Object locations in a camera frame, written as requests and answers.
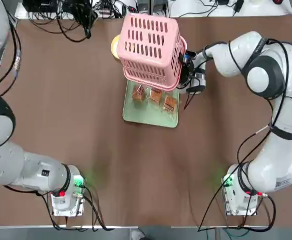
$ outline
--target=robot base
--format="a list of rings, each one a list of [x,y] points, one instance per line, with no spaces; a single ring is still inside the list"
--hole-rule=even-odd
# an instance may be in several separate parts
[[[77,217],[82,216],[84,212],[84,178],[75,166],[68,165],[68,167],[71,172],[71,183],[65,196],[51,195],[54,216]]]
[[[221,180],[222,183],[229,177],[229,174],[234,170],[235,167],[236,165],[232,165],[229,168],[228,174],[226,174]],[[222,188],[222,199],[224,202],[226,215],[245,216],[249,198],[250,195],[241,189],[237,179],[237,171],[235,171]],[[247,212],[248,216],[256,215],[257,199],[257,195],[251,197]]]

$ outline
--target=power adapter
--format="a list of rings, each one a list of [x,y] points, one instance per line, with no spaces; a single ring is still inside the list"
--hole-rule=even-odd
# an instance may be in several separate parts
[[[235,4],[234,11],[238,13],[241,10],[241,7],[244,3],[244,0],[238,0]]]

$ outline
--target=green tray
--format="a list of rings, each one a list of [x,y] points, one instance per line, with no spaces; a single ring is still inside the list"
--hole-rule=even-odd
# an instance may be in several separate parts
[[[133,101],[131,95],[134,85],[139,84],[127,80],[124,109],[122,112],[123,119],[128,122],[175,128],[178,124],[179,92],[176,90],[169,93],[163,92],[162,101],[164,101],[166,94],[170,94],[177,99],[177,109],[174,113],[168,113],[162,109],[162,102],[160,106],[157,106],[149,101],[150,87],[145,87],[146,99],[143,102]]]

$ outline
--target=shoe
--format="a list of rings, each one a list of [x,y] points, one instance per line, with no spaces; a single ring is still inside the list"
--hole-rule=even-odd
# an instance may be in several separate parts
[[[140,240],[145,237],[139,229],[130,229],[130,240]]]

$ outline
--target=green light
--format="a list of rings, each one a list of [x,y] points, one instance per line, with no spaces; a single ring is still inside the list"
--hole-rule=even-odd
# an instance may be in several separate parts
[[[74,176],[74,186],[75,187],[83,187],[84,186],[84,178],[80,175]]]

